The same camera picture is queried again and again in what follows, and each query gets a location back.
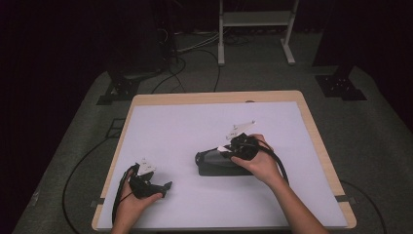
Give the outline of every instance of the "left hand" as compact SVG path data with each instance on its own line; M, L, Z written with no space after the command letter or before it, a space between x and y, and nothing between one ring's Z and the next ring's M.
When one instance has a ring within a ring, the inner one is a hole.
M162 198L162 193L156 193L142 199L136 198L131 194L131 187L129 185L131 174L132 172L128 173L128 177L122 188L121 199L126 198L119 204L118 210L116 211L116 219L111 231L112 234L129 233L133 225L139 220L143 211Z

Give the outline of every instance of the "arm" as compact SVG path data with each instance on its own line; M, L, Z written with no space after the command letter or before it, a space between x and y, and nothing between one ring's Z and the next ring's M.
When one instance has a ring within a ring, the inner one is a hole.
M254 136L265 141L261 135ZM238 157L232 157L231 160L252 172L255 177L270 187L293 233L328 233L282 178L277 163L270 155L259 151L251 161Z
M157 193L147 198L137 199L131 194L131 187L128 183L129 177L131 177L131 172L128 174L128 179L126 179L122 189L123 200L116 211L116 219L111 231L112 234L128 234L143 211L162 198L162 193Z

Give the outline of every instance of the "shelf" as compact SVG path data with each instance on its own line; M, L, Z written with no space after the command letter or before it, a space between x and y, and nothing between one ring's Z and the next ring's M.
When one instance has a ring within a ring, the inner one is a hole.
M290 14L290 11L224 13L223 26L288 25Z

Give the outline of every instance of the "white paper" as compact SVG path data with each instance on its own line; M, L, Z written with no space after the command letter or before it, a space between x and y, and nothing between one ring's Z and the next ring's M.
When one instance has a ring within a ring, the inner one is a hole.
M112 227L111 213L122 174L145 157L157 166L153 184L172 181L166 198L149 207L135 227L148 229L288 226L271 190L254 176L199 176L198 152L228 144L228 127L255 120L246 132L274 147L290 186L327 227L345 227L296 102L146 105L131 120L98 230Z

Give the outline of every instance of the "black curtain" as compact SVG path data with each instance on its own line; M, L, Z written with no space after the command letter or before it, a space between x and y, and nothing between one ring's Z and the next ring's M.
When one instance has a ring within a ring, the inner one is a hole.
M413 2L336 0L315 66L345 59L367 72L413 131Z
M11 233L94 79L87 1L2 1L1 232Z

